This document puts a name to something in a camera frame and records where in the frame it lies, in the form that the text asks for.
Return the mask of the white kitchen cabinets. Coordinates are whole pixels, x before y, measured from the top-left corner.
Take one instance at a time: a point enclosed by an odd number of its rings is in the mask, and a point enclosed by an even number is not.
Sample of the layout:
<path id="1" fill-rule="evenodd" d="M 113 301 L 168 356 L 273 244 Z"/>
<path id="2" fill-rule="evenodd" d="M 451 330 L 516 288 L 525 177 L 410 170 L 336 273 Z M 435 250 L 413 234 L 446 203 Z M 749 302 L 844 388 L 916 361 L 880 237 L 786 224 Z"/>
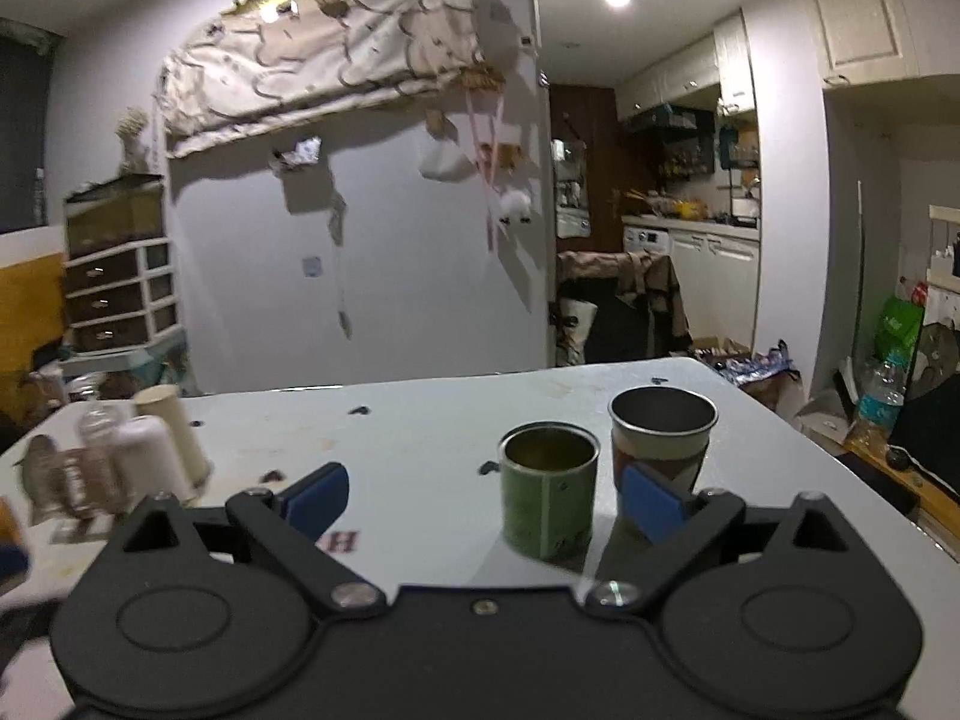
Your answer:
<path id="1" fill-rule="evenodd" d="M 628 252 L 669 255 L 693 338 L 752 348 L 760 281 L 760 233 L 715 221 L 623 216 Z"/>

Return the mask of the patterned fabric canopy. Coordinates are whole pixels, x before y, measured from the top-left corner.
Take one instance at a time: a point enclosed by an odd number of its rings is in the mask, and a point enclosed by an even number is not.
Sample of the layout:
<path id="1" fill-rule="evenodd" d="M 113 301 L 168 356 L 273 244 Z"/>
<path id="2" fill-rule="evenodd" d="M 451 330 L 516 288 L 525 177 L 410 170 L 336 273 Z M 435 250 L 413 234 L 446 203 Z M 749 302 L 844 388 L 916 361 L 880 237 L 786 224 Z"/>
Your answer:
<path id="1" fill-rule="evenodd" d="M 478 0 L 236 0 L 164 59 L 166 156 L 459 85 L 498 91 Z"/>

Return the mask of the beige paper cup upside down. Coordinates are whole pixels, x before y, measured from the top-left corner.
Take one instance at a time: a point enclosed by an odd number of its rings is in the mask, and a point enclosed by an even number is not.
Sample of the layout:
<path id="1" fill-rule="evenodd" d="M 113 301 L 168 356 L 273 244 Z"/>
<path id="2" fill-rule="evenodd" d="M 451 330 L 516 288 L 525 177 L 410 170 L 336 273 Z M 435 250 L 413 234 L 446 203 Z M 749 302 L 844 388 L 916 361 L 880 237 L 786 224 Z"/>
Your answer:
<path id="1" fill-rule="evenodd" d="M 201 488 L 210 478 L 212 465 L 195 436 L 194 426 L 190 424 L 179 387 L 169 383 L 153 385 L 140 390 L 132 401 L 140 416 L 156 416 L 166 422 L 190 483 L 194 484 L 195 488 Z"/>

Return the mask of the green tin can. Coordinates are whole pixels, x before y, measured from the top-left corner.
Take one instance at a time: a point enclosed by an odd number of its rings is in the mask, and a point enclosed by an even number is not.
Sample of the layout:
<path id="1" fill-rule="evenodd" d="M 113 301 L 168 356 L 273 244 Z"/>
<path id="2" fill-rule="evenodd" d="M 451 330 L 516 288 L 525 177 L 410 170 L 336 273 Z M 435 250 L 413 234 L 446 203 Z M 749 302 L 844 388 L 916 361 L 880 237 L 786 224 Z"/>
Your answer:
<path id="1" fill-rule="evenodd" d="M 528 422 L 500 440 L 503 538 L 516 553 L 556 561 L 587 548 L 599 458 L 599 441 L 569 422 Z"/>

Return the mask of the white plush sheep toy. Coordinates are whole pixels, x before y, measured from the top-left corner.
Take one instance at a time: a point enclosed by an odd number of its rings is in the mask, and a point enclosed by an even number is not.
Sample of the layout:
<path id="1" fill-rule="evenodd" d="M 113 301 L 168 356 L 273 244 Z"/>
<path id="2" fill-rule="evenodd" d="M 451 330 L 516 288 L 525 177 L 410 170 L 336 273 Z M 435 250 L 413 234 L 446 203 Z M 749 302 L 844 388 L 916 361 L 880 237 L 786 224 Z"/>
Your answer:
<path id="1" fill-rule="evenodd" d="M 520 188 L 506 190 L 498 199 L 498 221 L 503 226 L 532 223 L 532 197 Z"/>

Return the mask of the paper cup with brown sleeve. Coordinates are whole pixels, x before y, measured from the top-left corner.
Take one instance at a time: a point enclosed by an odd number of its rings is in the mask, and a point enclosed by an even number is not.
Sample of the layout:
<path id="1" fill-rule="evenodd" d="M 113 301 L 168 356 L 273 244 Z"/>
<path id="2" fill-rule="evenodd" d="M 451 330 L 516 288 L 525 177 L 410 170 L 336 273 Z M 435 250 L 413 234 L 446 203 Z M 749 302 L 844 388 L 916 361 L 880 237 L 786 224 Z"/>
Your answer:
<path id="1" fill-rule="evenodd" d="M 685 388 L 646 385 L 615 395 L 608 412 L 620 514 L 658 543 L 688 517 L 718 408 Z"/>

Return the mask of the clear stemmed glass dish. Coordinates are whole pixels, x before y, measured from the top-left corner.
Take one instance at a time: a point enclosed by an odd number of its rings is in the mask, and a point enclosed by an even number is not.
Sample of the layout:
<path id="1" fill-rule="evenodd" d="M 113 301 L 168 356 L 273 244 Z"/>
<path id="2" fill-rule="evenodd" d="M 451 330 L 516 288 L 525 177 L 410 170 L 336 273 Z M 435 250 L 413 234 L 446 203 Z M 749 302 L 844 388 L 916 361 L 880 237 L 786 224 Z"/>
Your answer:
<path id="1" fill-rule="evenodd" d="M 117 429 L 122 422 L 124 413 L 119 406 L 107 401 L 88 401 L 86 411 L 76 424 L 76 432 L 86 447 L 109 450 L 116 444 Z"/>

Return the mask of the glass fish tank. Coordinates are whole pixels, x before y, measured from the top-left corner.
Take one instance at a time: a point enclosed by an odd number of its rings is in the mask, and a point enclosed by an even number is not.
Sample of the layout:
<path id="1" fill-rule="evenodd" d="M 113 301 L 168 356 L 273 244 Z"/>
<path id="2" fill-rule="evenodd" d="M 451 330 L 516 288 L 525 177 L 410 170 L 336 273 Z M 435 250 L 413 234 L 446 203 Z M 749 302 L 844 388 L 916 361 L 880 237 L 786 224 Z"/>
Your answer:
<path id="1" fill-rule="evenodd" d="M 164 181 L 160 174 L 132 172 L 91 184 L 64 200 L 67 252 L 72 259 L 117 245 L 162 238 Z"/>

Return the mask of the white drawer unit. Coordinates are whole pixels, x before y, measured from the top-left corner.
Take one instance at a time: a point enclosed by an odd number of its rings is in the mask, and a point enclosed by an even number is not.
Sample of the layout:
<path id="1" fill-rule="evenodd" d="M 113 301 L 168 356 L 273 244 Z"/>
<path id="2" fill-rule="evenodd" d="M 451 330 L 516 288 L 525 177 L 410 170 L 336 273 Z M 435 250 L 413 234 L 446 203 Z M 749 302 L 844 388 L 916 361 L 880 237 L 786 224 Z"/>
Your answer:
<path id="1" fill-rule="evenodd" d="M 171 239 L 143 239 L 68 259 L 64 291 L 78 355 L 145 348 L 181 330 Z"/>

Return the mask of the clear glass with brown bands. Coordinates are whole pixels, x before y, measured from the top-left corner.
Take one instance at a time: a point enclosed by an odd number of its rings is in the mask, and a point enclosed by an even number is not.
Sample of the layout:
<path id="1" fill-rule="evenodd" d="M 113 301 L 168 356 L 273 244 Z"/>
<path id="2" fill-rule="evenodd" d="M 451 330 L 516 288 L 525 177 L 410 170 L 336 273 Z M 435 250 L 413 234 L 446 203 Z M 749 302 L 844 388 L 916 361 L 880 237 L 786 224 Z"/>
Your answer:
<path id="1" fill-rule="evenodd" d="M 60 450 L 49 436 L 37 434 L 26 444 L 18 468 L 32 525 L 53 517 L 89 522 L 127 511 L 127 486 L 104 447 Z"/>

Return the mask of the chair with brown jacket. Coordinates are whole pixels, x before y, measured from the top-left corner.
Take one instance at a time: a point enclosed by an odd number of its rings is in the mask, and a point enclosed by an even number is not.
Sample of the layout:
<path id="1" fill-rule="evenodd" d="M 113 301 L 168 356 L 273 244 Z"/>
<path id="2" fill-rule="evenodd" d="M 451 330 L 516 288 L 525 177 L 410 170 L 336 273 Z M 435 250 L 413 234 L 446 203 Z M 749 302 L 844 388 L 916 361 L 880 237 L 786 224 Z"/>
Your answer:
<path id="1" fill-rule="evenodd" d="M 558 255 L 556 364 L 608 364 L 685 355 L 692 337 L 669 255 Z"/>

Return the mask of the white ceramic cup upside down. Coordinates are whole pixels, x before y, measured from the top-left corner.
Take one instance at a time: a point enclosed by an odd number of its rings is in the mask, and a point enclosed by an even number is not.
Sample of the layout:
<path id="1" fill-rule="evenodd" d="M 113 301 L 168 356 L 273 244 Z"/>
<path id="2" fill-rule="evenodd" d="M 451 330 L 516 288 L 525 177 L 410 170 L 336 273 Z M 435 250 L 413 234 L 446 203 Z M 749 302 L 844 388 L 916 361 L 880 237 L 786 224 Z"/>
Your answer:
<path id="1" fill-rule="evenodd" d="M 172 494 L 181 502 L 195 497 L 166 422 L 153 415 L 121 422 L 114 433 L 116 458 L 135 499 Z"/>

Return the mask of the plastic water bottle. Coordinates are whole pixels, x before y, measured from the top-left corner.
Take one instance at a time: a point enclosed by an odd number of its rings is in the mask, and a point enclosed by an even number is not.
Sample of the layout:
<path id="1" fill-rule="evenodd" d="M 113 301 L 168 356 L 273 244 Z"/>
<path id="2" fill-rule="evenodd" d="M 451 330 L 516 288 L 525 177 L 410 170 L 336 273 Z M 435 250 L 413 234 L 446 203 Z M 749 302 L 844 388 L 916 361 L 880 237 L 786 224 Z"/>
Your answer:
<path id="1" fill-rule="evenodd" d="M 872 372 L 857 402 L 856 426 L 878 439 L 887 440 L 900 416 L 907 390 L 908 360 L 893 351 Z"/>

